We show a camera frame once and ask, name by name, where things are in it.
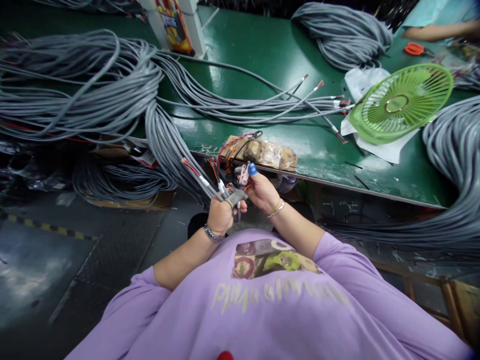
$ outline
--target green workbench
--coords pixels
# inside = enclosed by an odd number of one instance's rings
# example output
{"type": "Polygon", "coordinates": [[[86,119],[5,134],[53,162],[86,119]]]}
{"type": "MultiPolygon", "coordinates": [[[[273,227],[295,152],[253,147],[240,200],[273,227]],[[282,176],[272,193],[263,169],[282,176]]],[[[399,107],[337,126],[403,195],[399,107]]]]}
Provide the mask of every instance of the green workbench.
{"type": "MultiPolygon", "coordinates": [[[[84,14],[24,1],[4,3],[3,7],[7,11],[0,13],[2,30],[18,31],[25,37],[107,28],[120,37],[143,38],[158,44],[150,26],[137,19],[84,14]]],[[[243,67],[284,89],[309,74],[296,92],[299,96],[304,96],[320,80],[324,86],[316,96],[348,95],[344,90],[345,74],[324,60],[300,25],[211,7],[199,7],[199,15],[208,47],[206,59],[243,67]]],[[[388,51],[390,58],[381,59],[389,72],[425,61],[404,54],[406,43],[404,39],[395,39],[388,51]]],[[[245,74],[188,60],[181,62],[204,87],[224,97],[264,99],[274,94],[272,89],[245,74]]],[[[160,84],[159,95],[169,100],[179,99],[165,80],[160,84]]],[[[447,105],[473,95],[454,90],[447,105]]],[[[432,207],[448,207],[457,196],[455,188],[431,165],[420,132],[403,148],[400,164],[391,165],[372,154],[362,157],[351,138],[347,144],[341,144],[321,118],[242,127],[204,118],[185,107],[164,108],[174,117],[188,148],[194,152],[216,155],[230,135],[261,129],[264,140],[288,146],[298,155],[296,175],[300,178],[432,207]]],[[[329,118],[340,128],[342,115],[329,118]]],[[[133,135],[144,139],[145,129],[139,127],[133,135]]]]}

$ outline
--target orange scissors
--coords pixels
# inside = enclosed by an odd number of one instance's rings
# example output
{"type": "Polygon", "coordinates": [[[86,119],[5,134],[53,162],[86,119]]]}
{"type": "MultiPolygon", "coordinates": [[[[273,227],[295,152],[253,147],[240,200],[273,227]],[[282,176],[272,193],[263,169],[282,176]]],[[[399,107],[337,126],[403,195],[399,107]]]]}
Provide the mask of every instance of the orange scissors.
{"type": "Polygon", "coordinates": [[[416,42],[409,42],[403,49],[407,54],[412,56],[429,56],[434,58],[435,54],[428,50],[425,46],[420,45],[416,42]]]}

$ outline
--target wire end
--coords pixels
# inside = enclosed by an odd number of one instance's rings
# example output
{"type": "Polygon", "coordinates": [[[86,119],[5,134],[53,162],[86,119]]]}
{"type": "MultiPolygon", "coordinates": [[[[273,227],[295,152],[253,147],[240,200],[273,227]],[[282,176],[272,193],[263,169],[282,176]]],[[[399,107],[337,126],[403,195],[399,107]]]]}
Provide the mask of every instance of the wire end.
{"type": "Polygon", "coordinates": [[[339,132],[336,133],[336,137],[340,139],[340,141],[341,141],[342,144],[348,143],[348,141],[346,141],[346,140],[344,139],[344,137],[343,137],[339,132]]]}

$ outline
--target fingernail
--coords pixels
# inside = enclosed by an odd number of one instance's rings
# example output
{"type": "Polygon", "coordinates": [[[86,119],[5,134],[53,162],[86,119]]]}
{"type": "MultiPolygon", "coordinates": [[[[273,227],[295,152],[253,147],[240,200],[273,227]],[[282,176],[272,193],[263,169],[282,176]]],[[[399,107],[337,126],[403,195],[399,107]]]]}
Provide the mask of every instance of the fingernail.
{"type": "Polygon", "coordinates": [[[255,175],[257,173],[257,168],[253,162],[248,166],[248,173],[250,175],[255,175]]]}

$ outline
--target fan grille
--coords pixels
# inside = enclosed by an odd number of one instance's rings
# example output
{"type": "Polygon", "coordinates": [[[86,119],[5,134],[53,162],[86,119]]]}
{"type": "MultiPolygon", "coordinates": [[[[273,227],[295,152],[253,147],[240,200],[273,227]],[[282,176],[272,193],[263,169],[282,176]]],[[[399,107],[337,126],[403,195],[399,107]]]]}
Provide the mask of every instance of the fan grille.
{"type": "Polygon", "coordinates": [[[443,66],[406,67],[370,89],[352,111],[355,116],[350,122],[361,137],[363,132],[381,143],[391,142],[428,122],[452,88],[453,77],[443,66]],[[386,139],[389,134],[398,136],[386,139]]]}

